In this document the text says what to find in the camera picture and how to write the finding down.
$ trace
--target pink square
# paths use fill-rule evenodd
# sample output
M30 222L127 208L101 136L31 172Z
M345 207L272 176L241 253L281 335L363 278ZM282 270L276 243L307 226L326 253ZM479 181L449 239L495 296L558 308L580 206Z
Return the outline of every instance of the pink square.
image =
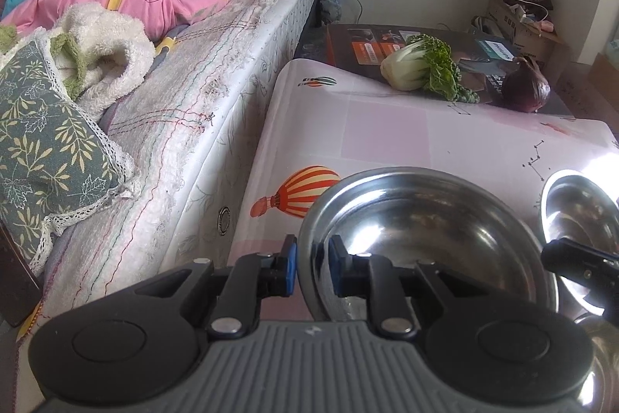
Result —
M383 165L429 167L425 110L351 101L342 157Z

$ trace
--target mattress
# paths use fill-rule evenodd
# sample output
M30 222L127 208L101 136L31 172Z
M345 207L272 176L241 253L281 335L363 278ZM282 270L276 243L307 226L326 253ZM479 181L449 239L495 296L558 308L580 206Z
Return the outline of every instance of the mattress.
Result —
M140 189L55 244L18 342L16 411L41 401L27 347L46 319L193 257L225 263L275 79L313 1L231 0L117 107L108 134L134 157Z
M600 121L432 100L310 60L280 73L240 210L229 263L276 252L312 203L347 176L386 166L464 178L509 205L536 235L540 195L556 171L583 172L619 197L619 145ZM358 246L375 240L368 224ZM270 319L308 319L299 289L268 298Z

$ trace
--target leaf pattern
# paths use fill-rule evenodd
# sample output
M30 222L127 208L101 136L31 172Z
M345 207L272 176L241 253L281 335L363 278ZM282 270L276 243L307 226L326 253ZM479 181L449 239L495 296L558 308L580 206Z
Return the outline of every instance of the leaf pattern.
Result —
M90 206L118 185L76 105L61 98L36 42L0 70L0 219L26 260L45 216Z

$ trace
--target bed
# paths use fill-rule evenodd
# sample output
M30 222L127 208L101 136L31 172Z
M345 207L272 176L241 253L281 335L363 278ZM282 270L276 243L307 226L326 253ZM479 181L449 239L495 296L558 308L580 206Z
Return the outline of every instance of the bed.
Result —
M17 380L0 380L15 411L41 401L27 348L45 320L195 257L225 265L277 74L315 4L231 0L183 31L108 117L109 137L139 167L139 190L56 240L43 300L18 336Z

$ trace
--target silver screw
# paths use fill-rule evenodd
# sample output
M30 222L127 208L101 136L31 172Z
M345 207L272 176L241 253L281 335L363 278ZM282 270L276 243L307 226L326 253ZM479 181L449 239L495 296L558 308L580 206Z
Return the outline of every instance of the silver screw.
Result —
M243 327L241 321L234 317L221 317L220 319L215 319L210 326L213 331L217 331L221 334L234 334L239 332Z
M407 334L413 330L413 324L410 320L400 319L399 317L391 317L383 320L381 324L383 331L394 334Z

